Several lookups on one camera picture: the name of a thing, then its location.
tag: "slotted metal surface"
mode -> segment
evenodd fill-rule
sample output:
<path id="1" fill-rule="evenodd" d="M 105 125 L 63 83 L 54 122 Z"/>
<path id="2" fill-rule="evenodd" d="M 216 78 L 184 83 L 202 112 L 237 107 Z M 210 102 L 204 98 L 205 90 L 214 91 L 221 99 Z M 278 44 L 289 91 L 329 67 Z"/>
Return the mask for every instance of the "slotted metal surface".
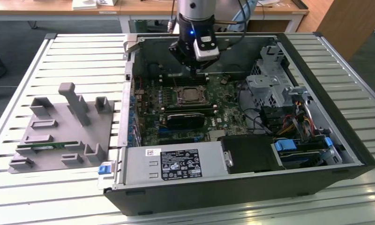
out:
<path id="1" fill-rule="evenodd" d="M 288 38 L 375 157 L 375 96 L 320 38 Z M 78 84 L 75 92 L 86 101 L 102 95 L 115 101 L 109 140 L 115 147 L 122 53 L 121 34 L 58 35 L 43 41 L 0 120 L 0 224 L 375 224 L 375 169 L 312 196 L 141 217 L 122 216 L 101 195 L 95 168 L 9 174 L 7 162 L 31 114 L 27 105 L 35 96 L 63 102 L 57 94 L 61 82 Z M 111 149 L 109 159 L 115 154 Z"/>

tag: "gray 3d printed holder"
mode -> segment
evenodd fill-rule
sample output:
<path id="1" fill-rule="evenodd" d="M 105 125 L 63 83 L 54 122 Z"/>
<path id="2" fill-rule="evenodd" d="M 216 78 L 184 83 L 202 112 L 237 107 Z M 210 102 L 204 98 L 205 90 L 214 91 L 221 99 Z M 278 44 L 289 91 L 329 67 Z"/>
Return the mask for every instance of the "gray 3d printed holder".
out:
<path id="1" fill-rule="evenodd" d="M 97 97 L 85 102 L 74 84 L 61 83 L 67 103 L 37 97 L 23 137 L 9 162 L 9 173 L 27 173 L 98 166 L 107 158 L 113 101 Z"/>

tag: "green motherboard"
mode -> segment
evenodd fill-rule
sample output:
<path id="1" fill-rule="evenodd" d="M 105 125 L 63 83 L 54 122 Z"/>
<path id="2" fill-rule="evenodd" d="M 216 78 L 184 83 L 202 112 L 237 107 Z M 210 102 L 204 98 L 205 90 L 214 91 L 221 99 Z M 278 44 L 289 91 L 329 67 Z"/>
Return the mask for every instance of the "green motherboard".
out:
<path id="1" fill-rule="evenodd" d="M 161 93 L 170 93 L 168 102 L 177 101 L 177 89 L 180 86 L 162 87 L 158 81 L 145 81 L 135 93 L 142 93 L 138 107 L 138 121 L 141 132 L 141 145 L 153 146 L 165 141 L 189 139 L 192 142 L 213 141 L 216 135 L 240 135 L 246 134 L 248 128 L 245 118 L 238 110 L 236 103 L 236 86 L 241 81 L 226 81 L 220 75 L 209 75 L 205 85 L 197 86 L 204 89 L 202 101 L 214 104 L 214 116 L 205 116 L 204 126 L 196 129 L 168 130 L 162 125 L 164 114 L 161 107 L 165 103 L 165 96 Z"/>

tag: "power supply label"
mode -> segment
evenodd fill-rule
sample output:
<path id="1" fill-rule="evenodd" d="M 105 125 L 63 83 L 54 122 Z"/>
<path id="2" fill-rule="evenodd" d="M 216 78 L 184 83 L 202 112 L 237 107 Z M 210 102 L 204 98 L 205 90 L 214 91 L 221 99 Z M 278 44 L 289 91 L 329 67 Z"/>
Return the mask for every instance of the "power supply label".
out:
<path id="1" fill-rule="evenodd" d="M 161 178 L 178 180 L 201 177 L 197 149 L 161 152 Z"/>

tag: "blue tab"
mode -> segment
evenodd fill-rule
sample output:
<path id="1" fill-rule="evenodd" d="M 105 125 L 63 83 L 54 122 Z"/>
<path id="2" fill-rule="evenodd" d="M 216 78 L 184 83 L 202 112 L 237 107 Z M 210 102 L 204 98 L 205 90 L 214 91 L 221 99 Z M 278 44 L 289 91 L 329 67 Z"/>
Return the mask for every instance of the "blue tab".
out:
<path id="1" fill-rule="evenodd" d="M 328 147 L 330 147 L 333 145 L 329 137 L 325 137 L 325 144 L 326 144 Z"/>
<path id="2" fill-rule="evenodd" d="M 280 144 L 276 142 L 276 143 L 273 143 L 273 145 L 274 145 L 276 151 L 280 151 L 281 150 Z"/>
<path id="3" fill-rule="evenodd" d="M 110 174 L 110 165 L 101 165 L 98 167 L 98 175 Z"/>
<path id="4" fill-rule="evenodd" d="M 292 139 L 277 140 L 276 143 L 280 145 L 281 150 L 296 149 L 296 145 Z"/>

